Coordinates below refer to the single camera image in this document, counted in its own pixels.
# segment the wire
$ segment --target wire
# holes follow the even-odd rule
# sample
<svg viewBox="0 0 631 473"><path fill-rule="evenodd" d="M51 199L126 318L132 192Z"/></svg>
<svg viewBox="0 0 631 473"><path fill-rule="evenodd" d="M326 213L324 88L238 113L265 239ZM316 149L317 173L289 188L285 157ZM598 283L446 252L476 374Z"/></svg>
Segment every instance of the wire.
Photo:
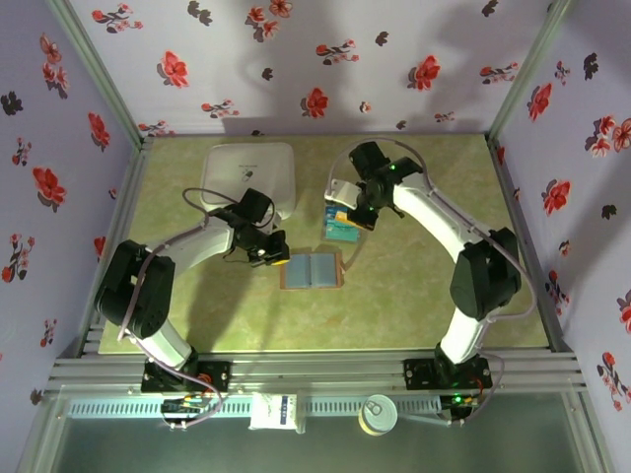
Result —
<svg viewBox="0 0 631 473"><path fill-rule="evenodd" d="M272 203L272 215L269 217L269 220L265 222L264 224L261 224L259 226L254 225L256 229L262 229L264 227L267 227L271 223L271 221L274 220L274 217L276 216L276 205L274 205L273 200L270 199L269 201Z"/></svg>
<svg viewBox="0 0 631 473"><path fill-rule="evenodd" d="M500 362L500 372L497 375L497 379L495 379L493 386L491 386L491 389L489 389L488 393L484 397L484 400L482 401L482 403L477 407L477 409L471 412L471 414L469 414L469 416L466 419L463 420L461 425L468 424L469 422L471 422L473 419L475 419L477 416L480 415L480 411L482 411L482 409L484 409L487 406L487 404L489 403L489 400L491 399L491 397L493 396L497 388L500 386L500 381L502 381L502 377L504 376L505 364L504 364L503 358L498 357L497 355L494 355L492 353L484 352L482 350L478 350L477 353L480 356L483 356L484 358L494 358L495 360Z"/></svg>
<svg viewBox="0 0 631 473"><path fill-rule="evenodd" d="M149 350L147 350L142 345L140 340L138 340L135 337L132 337L131 340L132 340L132 343L134 343L136 346L138 346L138 348L140 348L140 350L142 350L144 352L144 354L147 356L147 358L150 361L153 361L153 363L158 365L164 371L169 372L173 376L180 377L181 379L187 379L187 380L189 380L191 382L196 382L197 384L205 387L206 389L210 389L217 396L217 403L215 404L215 406L212 409L208 410L207 412L204 412L203 414L198 415L197 417L193 418L191 421L182 421L180 424L177 424L175 422L169 422L169 421L167 421L167 419L163 418L163 421L165 421L172 429L182 429L182 430L184 430L187 427L192 427L192 426L194 426L196 424L200 424L200 423L204 422L207 419L210 419L215 414L217 414L218 412L221 411L222 407L224 406L224 398L222 397L221 392L219 392L219 389L217 389L213 384L211 384L210 382L206 382L203 379L200 379L198 377L194 377L194 376L188 375L188 374L183 373L183 372L179 372L178 370L175 370L175 369L171 368L169 365L161 362L156 357L154 357L149 352Z"/></svg>
<svg viewBox="0 0 631 473"><path fill-rule="evenodd" d="M502 380L502 376L504 375L504 366L505 366L504 360L501 357L498 357L497 355L493 355L493 354L486 353L486 352L482 351L481 346L482 346L482 341L484 339L484 336L486 335L486 332L487 332L490 324L495 323L498 320L514 320L514 319L518 319L518 318L524 318L524 317L529 316L536 309L537 296L536 296L536 291L534 290L534 284L532 283L532 279L528 275L527 271L520 264L520 262L517 260L517 258L515 258L511 253L509 253L497 241L495 241L493 238L491 238L491 236L487 235L485 232L480 230L475 225L474 222L472 222L466 215L464 215L458 208L456 208L456 206L454 206L451 202L449 202L445 197L443 197L441 195L441 193L438 191L438 189L436 188L436 186L434 185L434 183L430 179L429 173L427 172L427 164L425 163L425 160L423 160L423 157L420 155L420 153L418 151L416 151L412 147L406 145L405 143L401 143L400 141L395 140L393 138L376 137L376 138L365 138L363 140L356 141L355 143L352 143L351 145L347 146L344 149L344 151L342 151L342 153L340 153L337 156L337 158L333 162L333 165L331 166L331 169L330 169L329 174L328 174L327 193L329 193L331 191L331 183L332 183L332 179L333 179L333 172L335 171L335 168L337 167L339 162L342 159L345 159L346 156L355 147L357 147L357 146L359 146L359 145L361 145L363 143L369 143L371 141L388 141L388 142L394 143L397 146L399 146L399 147L409 151L410 153L412 153L412 155L418 160L418 163L419 163L419 165L421 166L421 168L423 170L423 172L421 172L421 177L423 178L425 186L426 186L426 188L428 190L428 193L427 193L428 197L430 199L435 200L435 203L437 203L436 201L438 201L437 204L439 205L439 207L440 207L440 204L442 204L445 207L447 207L450 211L452 211L456 216L458 216L466 224L466 226L468 228L468 231L470 233L473 233L473 234L477 235L478 237L481 237L482 239L484 239L495 250L497 250L502 256L504 256L520 272L520 274L522 275L522 278L524 279L524 281L526 281L526 285L528 286L528 289L530 291L530 305L523 312L506 313L506 314L502 314L502 313L489 314L486 317L486 322L487 323L485 323L485 325L482 328L482 330L480 332L480 335L478 337L477 344L476 344L476 352L480 356L483 356L483 357L486 357L486 358L489 358L489 357L490 358L495 358L496 360L498 360L500 362L500 372L498 374L497 379L493 383L493 386L488 391L486 397L484 398L484 400L482 401L480 406L477 409L475 409L466 418L466 421L470 422L472 419L475 419L475 417L477 417L479 415L479 412L483 408L486 407L486 405L488 404L489 399L495 393L496 389L498 388L498 386L500 384L500 381Z"/></svg>
<svg viewBox="0 0 631 473"><path fill-rule="evenodd" d="M233 260L228 260L226 259L228 256L230 256L231 254L233 254L235 252L235 249L232 248L228 253L224 254L221 259L223 259L224 261L226 261L227 263L245 263L245 264L249 264L249 261L244 261L242 259L233 259Z"/></svg>
<svg viewBox="0 0 631 473"><path fill-rule="evenodd" d="M203 232L206 227L208 226L208 222L210 221L210 217L213 215L213 213L215 211L211 211L211 212L207 212L206 209L204 209L202 206L195 204L194 202L192 202L190 199L188 199L188 192L192 191L192 190L198 190L200 192L208 192L210 194L216 195L218 197L221 197L222 199L226 199L229 202L233 202L233 203L237 203L236 200L220 193L220 192L215 192L214 190L210 190L210 189L204 189L203 187L187 187L185 188L182 193L181 193L181 197L182 199L184 199L184 202L186 202L188 205L190 205L193 209L197 209L199 210L203 216L204 216L204 222L201 225L201 227L195 227L194 229L191 230L187 230L185 232L182 232L180 234L177 234L175 236L172 236L171 238L169 238L168 240L164 241L163 243L159 244L156 248L154 248L151 253L149 253L149 256L147 256L145 258L145 260L143 261L142 265L140 266L140 270L138 271L138 275L136 277L136 286L134 287L134 290L131 294L131 298L129 300L129 305L127 306L127 311L125 312L125 316L122 319L122 322L120 324L120 330L118 331L118 335L116 336L116 340L117 341L121 341L124 336L125 336L125 330L127 329L127 326L129 325L129 321L131 320L131 315L133 314L134 308L136 307L136 303L138 302L138 297L140 295L140 289L142 288L143 283L145 282L145 274L147 272L147 268L149 267L149 264L151 263L151 261L153 261L153 259L160 254L161 251L165 250L166 248L168 248L169 246L171 246L174 243L177 243L178 241L180 241L181 239L184 239L186 237L190 237L192 235L195 235L198 232Z"/></svg>
<svg viewBox="0 0 631 473"><path fill-rule="evenodd" d="M400 148L403 148L406 151L409 151L414 156L414 158L416 158L416 160L418 161L418 164L423 169L423 172L421 172L421 177L423 178L425 186L428 189L428 196L431 199L438 200L440 204L444 205L450 211L452 211L454 214L456 214L456 216L458 216L466 224L468 230L471 233L474 233L478 237L481 237L482 239L487 241L491 246L493 246L494 249L496 249L502 256L504 256L520 272L520 274L522 275L523 279L526 281L526 284L528 286L528 289L529 289L530 295L531 295L530 305L528 306L528 308L525 311L519 312L519 313L506 313L506 314L498 313L498 314L489 315L487 317L487 322L488 323L494 323L494 322L496 322L498 320L516 319L516 318L523 318L523 317L529 316L536 309L537 297L536 297L536 291L534 290L534 284L532 283L532 280L530 279L530 276L528 275L528 273L525 270L525 268L502 245L500 245L497 241L495 241L493 238L491 238L485 232L483 232L480 229L478 229L474 222L472 222L458 208L456 208L451 202L449 202L445 197L443 197L443 195L441 195L441 193L438 191L438 189L436 188L436 186L434 185L434 183L430 179L429 173L427 171L427 164L425 163L425 160L423 159L421 154L418 151L416 151L414 148L412 148L411 146L409 146L409 145L407 145L405 143L402 143L402 142L400 142L398 140L395 140L394 138L389 138L387 136L377 136L377 137L374 137L374 138L364 138L363 140L359 140L359 141L356 141L356 142L350 144L349 146L347 146L344 149L344 151L342 151L337 156L337 158L335 159L335 162L333 162L333 165L331 166L331 169L330 169L330 171L328 173L328 183L327 183L328 191L330 191L330 189L331 189L331 182L333 180L333 173L335 171L335 168L339 164L339 162L342 159L345 159L348 156L348 154L351 151L353 151L357 146L359 146L361 144L364 144L364 143L370 143L372 141L387 141L387 142L390 142L390 143L394 143L395 145L397 145ZM485 330L483 330L482 334L484 334L486 332L486 328L487 327L488 327L488 325L485 327Z"/></svg>

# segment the notebook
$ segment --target notebook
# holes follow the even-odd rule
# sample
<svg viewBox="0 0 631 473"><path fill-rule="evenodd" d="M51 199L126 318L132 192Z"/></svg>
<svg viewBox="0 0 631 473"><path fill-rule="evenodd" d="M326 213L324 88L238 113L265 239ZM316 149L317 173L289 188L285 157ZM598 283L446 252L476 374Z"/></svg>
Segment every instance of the notebook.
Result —
<svg viewBox="0 0 631 473"><path fill-rule="evenodd" d="M281 289L325 289L342 286L339 253L292 254L281 266Z"/></svg>

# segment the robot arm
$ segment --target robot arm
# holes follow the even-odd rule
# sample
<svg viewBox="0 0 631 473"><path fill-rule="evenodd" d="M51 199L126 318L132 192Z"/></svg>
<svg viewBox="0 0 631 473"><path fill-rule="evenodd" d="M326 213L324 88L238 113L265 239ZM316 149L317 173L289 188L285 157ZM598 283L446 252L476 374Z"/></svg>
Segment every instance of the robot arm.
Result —
<svg viewBox="0 0 631 473"><path fill-rule="evenodd" d="M358 146L350 159L362 180L357 185L333 180L326 200L347 206L348 220L370 231L383 207L400 217L408 214L443 244L456 264L450 287L456 310L437 347L440 370L449 377L476 357L486 315L507 304L520 289L520 273L471 231L472 219L464 218L466 214L445 197L437 198L439 191L428 186L429 180L416 162L409 158L391 162L374 142ZM517 257L517 240L510 230L487 233Z"/></svg>
<svg viewBox="0 0 631 473"><path fill-rule="evenodd" d="M252 266L286 262L289 248L285 232L272 233L272 225L255 225L266 219L270 205L268 197L248 189L241 202L216 209L202 223L166 243L142 245L124 241L107 267L97 292L96 310L121 326L133 304L126 331L163 364L197 375L195 351L167 320L174 278L201 261L236 247L247 252ZM141 287L133 301L138 284Z"/></svg>

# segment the white plastic container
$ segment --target white plastic container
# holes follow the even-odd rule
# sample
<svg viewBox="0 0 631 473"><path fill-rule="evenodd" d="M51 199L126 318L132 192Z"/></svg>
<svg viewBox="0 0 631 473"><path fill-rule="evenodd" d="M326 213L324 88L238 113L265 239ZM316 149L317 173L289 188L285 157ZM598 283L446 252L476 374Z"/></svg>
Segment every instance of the white plastic container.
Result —
<svg viewBox="0 0 631 473"><path fill-rule="evenodd" d="M294 150L287 143L236 143L215 146L204 163L201 186L237 201L251 187L272 199L276 213L288 219L296 208ZM206 210L230 204L202 192Z"/></svg>

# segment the floral wallpaper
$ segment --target floral wallpaper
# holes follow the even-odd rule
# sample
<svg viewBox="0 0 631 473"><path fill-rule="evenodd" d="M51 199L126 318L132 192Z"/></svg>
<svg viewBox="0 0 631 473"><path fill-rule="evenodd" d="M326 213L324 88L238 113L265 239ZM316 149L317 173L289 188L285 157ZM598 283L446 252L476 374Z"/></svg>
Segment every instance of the floral wallpaper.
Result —
<svg viewBox="0 0 631 473"><path fill-rule="evenodd" d="M499 140L616 471L631 450L631 3L577 2Z"/></svg>
<svg viewBox="0 0 631 473"><path fill-rule="evenodd" d="M13 472L81 328L132 147L45 2L2 13L0 469Z"/></svg>
<svg viewBox="0 0 631 473"><path fill-rule="evenodd" d="M483 132L550 5L70 3L146 136Z"/></svg>

